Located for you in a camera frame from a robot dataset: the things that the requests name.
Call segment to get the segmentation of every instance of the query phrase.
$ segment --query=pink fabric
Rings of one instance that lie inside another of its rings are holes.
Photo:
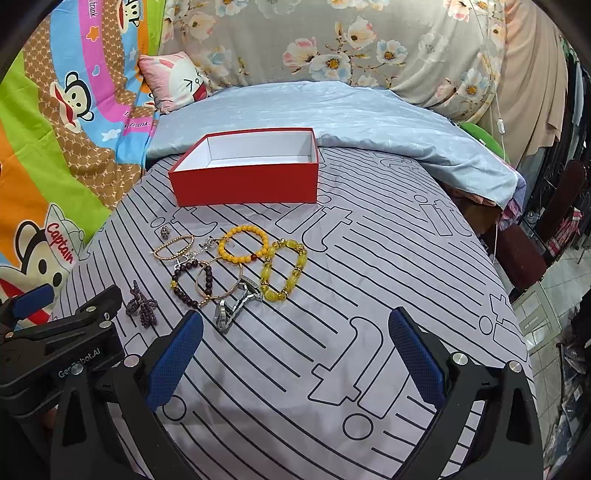
[[[139,69],[162,113],[170,113],[207,97],[206,75],[183,51],[158,57],[140,55]]]

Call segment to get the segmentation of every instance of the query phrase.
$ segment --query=gold bangle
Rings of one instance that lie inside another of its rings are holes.
[[[162,257],[160,255],[158,255],[158,252],[160,252],[161,250],[163,250],[164,248],[169,247],[170,245],[172,245],[175,242],[178,242],[179,240],[187,240],[190,239],[191,241],[189,242],[189,244],[186,247],[182,247],[181,250],[179,250],[178,252],[176,252],[175,254],[173,254],[172,257]],[[174,260],[175,258],[180,257],[181,255],[185,254],[187,251],[191,250],[191,247],[193,246],[193,242],[195,241],[195,236],[194,235],[182,235],[182,236],[177,236],[175,238],[173,238],[172,240],[166,242],[165,244],[160,245],[156,250],[154,250],[152,253],[154,254],[154,256],[156,257],[156,259],[158,260]]]
[[[255,235],[260,236],[261,240],[262,240],[262,248],[258,252],[256,252],[255,254],[245,255],[243,257],[235,257],[234,255],[230,255],[226,251],[226,241],[231,239],[231,237],[238,232],[252,232]],[[267,254],[268,248],[269,248],[269,238],[267,237],[267,234],[265,233],[265,231],[262,228],[259,228],[255,225],[241,225],[241,226],[235,226],[235,227],[231,228],[230,231],[228,233],[226,233],[226,235],[223,236],[223,238],[219,242],[219,245],[217,247],[217,251],[218,251],[220,257],[222,257],[224,260],[242,265],[243,263],[248,263],[248,262],[256,260],[257,258],[264,257]]]
[[[219,300],[219,299],[224,299],[226,297],[229,297],[230,295],[232,295],[232,293],[234,293],[236,291],[236,289],[238,288],[238,285],[240,284],[240,279],[242,278],[242,264],[239,264],[240,267],[240,273],[238,274],[238,280],[236,281],[236,283],[232,286],[232,288],[230,288],[228,291],[226,291],[225,293],[222,293],[221,295],[217,295],[217,296],[211,296],[211,295],[207,295],[204,292],[202,292],[202,290],[199,288],[199,277],[201,276],[201,273],[203,272],[203,270],[208,266],[211,265],[212,263],[218,261],[218,260],[222,260],[222,257],[216,257],[213,260],[210,260],[209,262],[202,262],[201,265],[201,269],[199,270],[199,272],[197,273],[197,277],[195,277],[195,288],[197,289],[197,292],[205,299],[208,300]]]

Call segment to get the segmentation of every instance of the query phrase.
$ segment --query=small charm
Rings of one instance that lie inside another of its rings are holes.
[[[216,306],[216,329],[220,333],[226,333],[232,326],[232,322],[244,308],[244,305],[250,300],[262,301],[262,293],[256,283],[252,280],[242,277],[238,283],[238,288],[245,290],[244,295],[236,302],[234,308],[226,304],[226,300],[220,300]]]
[[[162,237],[162,240],[168,240],[168,237],[170,236],[170,228],[168,228],[168,225],[164,225],[160,229],[160,236]]]
[[[158,302],[154,299],[146,299],[143,293],[140,292],[137,280],[134,280],[134,287],[129,291],[133,296],[133,300],[125,306],[125,313],[128,316],[137,315],[139,311],[139,319],[144,328],[149,328],[150,325],[158,325],[154,310],[158,306]]]

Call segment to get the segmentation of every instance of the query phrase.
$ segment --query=bed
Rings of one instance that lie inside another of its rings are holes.
[[[116,284],[129,301],[137,280],[158,301],[158,325],[115,318],[127,354],[142,354],[187,310],[170,289],[174,261],[158,261],[160,228],[201,243],[237,224],[272,239],[295,238],[309,252],[298,287],[280,304],[251,303],[227,335],[201,311],[203,342],[172,400],[157,416],[202,478],[390,478],[427,428],[434,410],[387,334],[391,309],[404,306],[450,351],[499,366],[517,360],[534,384],[527,348],[507,294],[480,243],[425,169],[408,157],[357,148],[320,148],[315,205],[176,206],[159,159],[95,235],[61,292],[54,317],[70,314]],[[235,249],[256,248],[248,235]],[[213,254],[202,258],[212,258]],[[272,284],[294,259],[278,254]],[[256,280],[259,265],[244,275]],[[214,266],[215,285],[236,280]],[[196,295],[190,274],[181,286]],[[475,403],[442,475],[459,468],[483,405]],[[117,421],[138,472],[146,467]]]

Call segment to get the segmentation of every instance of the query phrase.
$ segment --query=green object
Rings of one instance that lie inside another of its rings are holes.
[[[53,127],[39,112],[38,87],[25,75],[22,52],[0,83],[0,121],[18,161],[49,203],[85,232],[86,242],[110,210],[70,173]],[[23,192],[23,201],[27,198]]]
[[[459,124],[459,127],[462,130],[464,130],[464,132],[470,134],[471,136],[476,138],[481,143],[484,142],[486,147],[491,152],[493,152],[494,154],[498,155],[501,158],[504,157],[503,147],[501,147],[501,145],[499,145],[499,142],[497,142],[489,132],[480,128],[478,125],[471,124],[470,122],[464,122],[462,124]],[[508,158],[505,158],[504,160],[507,163],[509,163]]]
[[[160,48],[160,35],[162,34],[162,21],[164,20],[165,1],[147,1],[147,23],[148,23],[148,55],[158,55]]]

